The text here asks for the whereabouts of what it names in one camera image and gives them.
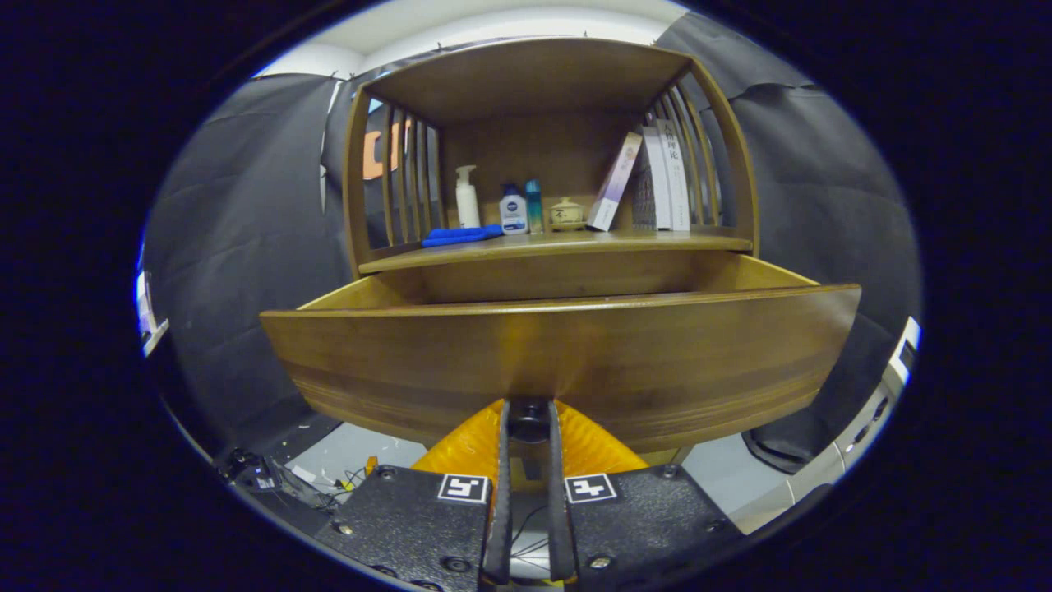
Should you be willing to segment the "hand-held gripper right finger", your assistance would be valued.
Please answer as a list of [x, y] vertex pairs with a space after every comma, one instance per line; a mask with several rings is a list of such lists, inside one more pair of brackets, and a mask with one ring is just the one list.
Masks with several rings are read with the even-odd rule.
[[681, 465], [647, 465], [568, 405], [547, 411], [553, 580], [665, 587], [744, 550], [744, 533]]

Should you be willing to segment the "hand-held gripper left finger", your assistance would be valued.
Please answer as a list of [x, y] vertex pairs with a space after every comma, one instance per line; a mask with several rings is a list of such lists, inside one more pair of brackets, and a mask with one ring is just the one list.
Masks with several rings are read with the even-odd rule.
[[510, 581], [510, 402], [458, 426], [411, 468], [378, 465], [316, 539], [403, 585], [492, 589]]

